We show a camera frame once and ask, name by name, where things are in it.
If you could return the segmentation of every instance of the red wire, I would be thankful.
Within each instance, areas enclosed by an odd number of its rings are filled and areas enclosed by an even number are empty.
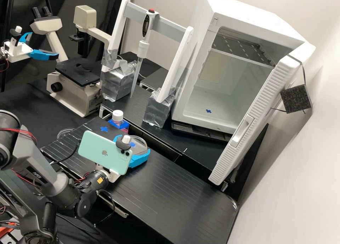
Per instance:
[[[83,178],[80,178],[80,179],[78,179],[78,180],[76,180],[75,183],[76,183],[76,182],[79,182],[79,181],[82,181],[82,180],[84,180],[84,179],[86,179],[86,176],[87,176],[88,174],[90,174],[90,173],[89,173],[89,172],[85,173],[84,177],[83,177]]]
[[[28,181],[27,179],[25,179],[24,177],[20,176],[18,173],[16,173],[13,169],[12,171],[15,173],[15,175],[18,176],[18,178],[22,179],[23,181],[26,181],[27,183],[31,184],[32,186],[35,186],[36,188],[40,189],[38,186],[36,186],[35,184],[33,184],[32,182]]]
[[[26,136],[29,136],[35,144],[37,144],[37,139],[36,137],[29,131],[26,130],[21,130],[21,129],[17,129],[17,128],[0,128],[1,131],[13,131],[13,132],[17,132],[17,133],[21,133],[23,135],[26,134]]]
[[[0,70],[0,72],[4,72],[5,70],[8,70],[8,68],[10,67],[10,63],[8,62],[8,60],[6,60],[6,61],[7,61],[7,67],[6,67],[6,69]]]

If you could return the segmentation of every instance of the pipette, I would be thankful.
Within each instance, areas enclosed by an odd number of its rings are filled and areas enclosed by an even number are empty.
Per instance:
[[[134,93],[135,87],[136,87],[136,83],[137,83],[137,79],[138,79],[138,75],[139,75],[139,71],[141,69],[141,65],[142,65],[142,61],[144,58],[146,58],[146,54],[148,52],[149,49],[149,38],[150,38],[150,33],[152,30],[152,26],[153,26],[153,22],[154,19],[156,17],[156,15],[158,15],[159,13],[156,12],[154,9],[149,9],[146,12],[144,21],[143,21],[143,27],[142,27],[142,35],[143,35],[143,39],[139,41],[139,45],[138,45],[138,52],[137,52],[137,66],[136,66],[136,70],[135,70],[135,76],[134,76],[134,81],[132,83],[132,87],[131,87],[131,95],[130,97],[132,97],[132,94]]]

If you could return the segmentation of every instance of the white wall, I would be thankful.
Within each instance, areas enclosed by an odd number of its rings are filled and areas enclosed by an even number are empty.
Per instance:
[[[313,114],[245,200],[229,244],[340,243],[340,19],[321,51]]]
[[[339,0],[239,0],[256,7],[276,13],[290,23],[309,42],[319,47],[325,39],[328,29],[335,20]],[[132,0],[146,9],[154,8],[163,17],[180,25],[188,26],[196,0]],[[129,22],[124,36],[123,52],[137,52],[138,42],[142,38],[141,25]],[[147,58],[169,69],[178,43],[164,36],[153,33]]]

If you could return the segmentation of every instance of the black foam pad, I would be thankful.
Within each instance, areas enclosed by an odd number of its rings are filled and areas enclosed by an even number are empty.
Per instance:
[[[280,94],[287,114],[312,107],[305,85],[291,87]]]

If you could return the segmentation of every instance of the white bottle cap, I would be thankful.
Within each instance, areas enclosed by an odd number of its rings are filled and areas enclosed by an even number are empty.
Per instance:
[[[123,111],[116,109],[112,112],[112,120],[120,122],[123,120]]]
[[[121,141],[124,144],[129,144],[131,137],[129,135],[124,135],[123,138],[121,139]]]
[[[22,31],[21,26],[17,26],[17,27],[15,28],[15,31],[18,32],[18,33],[20,33],[20,32]]]

